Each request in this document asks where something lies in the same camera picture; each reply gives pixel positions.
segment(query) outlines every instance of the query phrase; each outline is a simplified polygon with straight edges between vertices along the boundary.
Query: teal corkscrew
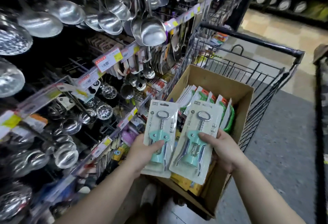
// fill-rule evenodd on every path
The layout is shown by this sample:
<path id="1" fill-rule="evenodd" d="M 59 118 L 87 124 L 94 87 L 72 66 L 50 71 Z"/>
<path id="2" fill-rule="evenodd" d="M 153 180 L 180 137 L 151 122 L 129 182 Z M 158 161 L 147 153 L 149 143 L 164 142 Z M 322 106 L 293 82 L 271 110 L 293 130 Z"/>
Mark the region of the teal corkscrew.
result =
<path id="1" fill-rule="evenodd" d="M 149 139 L 150 144 L 157 142 L 159 140 L 164 140 L 164 146 L 160 148 L 156 153 L 152 155 L 152 158 L 150 161 L 154 163 L 161 163 L 164 164 L 164 170 L 166 169 L 166 146 L 167 142 L 170 140 L 170 136 L 163 131 L 163 123 L 164 120 L 168 119 L 170 117 L 170 114 L 167 111 L 159 111 L 157 113 L 157 117 L 161 119 L 161 125 L 160 129 L 157 131 L 149 132 Z"/>
<path id="2" fill-rule="evenodd" d="M 207 118 L 202 117 L 201 114 L 206 114 Z M 190 130 L 186 132 L 187 141 L 181 152 L 181 155 L 177 160 L 176 165 L 178 165 L 178 162 L 181 160 L 182 162 L 196 168 L 198 170 L 199 176 L 201 172 L 201 160 L 206 143 L 198 137 L 198 133 L 203 130 L 204 122 L 210 121 L 212 116 L 208 112 L 200 111 L 198 112 L 197 117 L 201 120 L 199 128 L 198 130 Z"/>

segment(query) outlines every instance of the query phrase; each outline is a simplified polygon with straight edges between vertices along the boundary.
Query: corkscrew package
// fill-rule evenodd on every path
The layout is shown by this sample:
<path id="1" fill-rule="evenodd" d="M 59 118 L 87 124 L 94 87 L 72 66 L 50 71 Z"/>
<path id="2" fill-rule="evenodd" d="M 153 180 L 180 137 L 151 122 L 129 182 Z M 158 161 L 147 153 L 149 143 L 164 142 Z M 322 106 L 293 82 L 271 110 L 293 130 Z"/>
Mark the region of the corkscrew package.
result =
<path id="1" fill-rule="evenodd" d="M 170 178 L 170 159 L 175 141 L 176 121 L 179 105 L 174 102 L 152 100 L 146 123 L 144 144 L 150 145 L 164 140 L 164 146 L 153 154 L 142 174 Z"/>
<path id="2" fill-rule="evenodd" d="M 203 142 L 199 132 L 216 137 L 222 118 L 219 106 L 201 100 L 191 102 L 186 122 L 170 163 L 170 171 L 203 185 L 213 147 Z"/>

